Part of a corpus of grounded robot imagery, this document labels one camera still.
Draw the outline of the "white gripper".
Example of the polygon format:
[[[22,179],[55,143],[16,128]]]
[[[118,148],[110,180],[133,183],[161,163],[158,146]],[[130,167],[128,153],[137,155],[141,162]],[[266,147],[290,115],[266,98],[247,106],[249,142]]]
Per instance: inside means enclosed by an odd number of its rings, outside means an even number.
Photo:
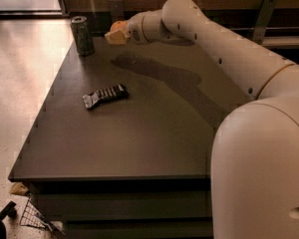
[[[105,37],[110,45],[126,45],[131,39],[136,44],[145,44],[147,38],[143,31],[143,19],[145,15],[139,13],[133,16],[127,23],[128,33],[126,30],[118,29],[108,32]]]

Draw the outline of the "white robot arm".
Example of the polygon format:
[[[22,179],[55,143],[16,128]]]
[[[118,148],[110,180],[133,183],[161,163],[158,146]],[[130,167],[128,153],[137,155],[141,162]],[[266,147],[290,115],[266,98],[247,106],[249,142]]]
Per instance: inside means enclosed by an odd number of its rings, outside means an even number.
[[[250,97],[214,139],[214,239],[299,239],[299,65],[209,20],[192,0],[116,22],[106,39],[188,40]]]

